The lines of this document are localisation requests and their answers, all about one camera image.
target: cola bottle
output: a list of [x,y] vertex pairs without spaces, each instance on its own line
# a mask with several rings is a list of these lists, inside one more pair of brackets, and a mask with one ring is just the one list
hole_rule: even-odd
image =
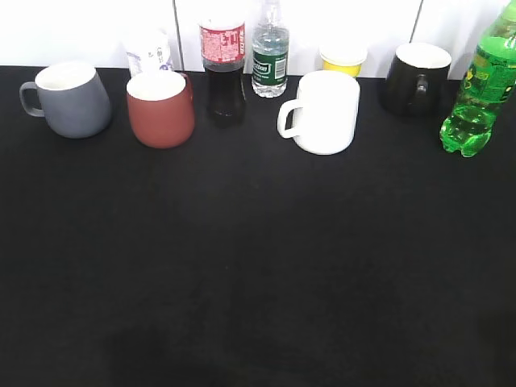
[[208,78],[207,108],[217,126],[227,127],[241,123],[245,115],[245,21],[234,0],[218,1],[205,14],[199,25]]

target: green soda bottle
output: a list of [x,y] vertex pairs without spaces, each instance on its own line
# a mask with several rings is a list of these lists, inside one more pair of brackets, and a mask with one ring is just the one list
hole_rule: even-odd
[[500,109],[516,84],[516,0],[482,35],[453,111],[441,127],[447,152],[475,156],[491,138]]

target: bottle label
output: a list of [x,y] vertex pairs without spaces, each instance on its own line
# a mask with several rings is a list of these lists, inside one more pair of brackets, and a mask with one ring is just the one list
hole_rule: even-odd
[[288,53],[264,55],[254,51],[253,79],[264,86],[282,85],[287,80]]
[[245,57],[245,24],[233,30],[201,27],[202,57],[215,63],[238,62]]
[[461,88],[483,102],[500,103],[509,99],[515,84],[516,64],[478,47]]

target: white tile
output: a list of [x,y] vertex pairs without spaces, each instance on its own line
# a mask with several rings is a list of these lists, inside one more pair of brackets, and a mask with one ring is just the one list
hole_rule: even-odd
[[87,60],[98,67],[127,67],[124,31],[149,20],[164,28],[180,54],[172,0],[26,0],[2,10],[0,65],[51,65],[63,60]]
[[451,79],[462,79],[482,32],[508,0],[424,0],[414,42],[438,45],[450,52]]
[[[176,0],[185,68],[202,71],[198,30],[199,11],[205,0]],[[251,70],[251,37],[260,12],[260,0],[247,2],[246,35]],[[399,44],[410,40],[419,0],[283,0],[285,23],[290,29],[289,73],[303,75],[320,69],[318,47],[324,36],[359,40],[368,46],[369,58],[361,76],[384,77]]]

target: tile grout line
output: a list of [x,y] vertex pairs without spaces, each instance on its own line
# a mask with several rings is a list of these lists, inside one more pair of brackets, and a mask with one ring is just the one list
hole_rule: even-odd
[[172,0],[174,8],[174,19],[176,21],[177,48],[179,49],[179,59],[181,60],[181,71],[185,71],[185,59],[183,57],[183,44],[181,42],[181,31],[179,29],[179,18],[177,17],[176,0]]
[[422,4],[424,2],[425,2],[425,0],[421,0],[421,2],[419,3],[418,14],[416,15],[416,21],[414,22],[414,28],[412,29],[412,34],[410,35],[411,43],[412,43],[412,40],[414,40],[414,35],[416,33],[416,29],[418,28],[419,16],[421,16]]

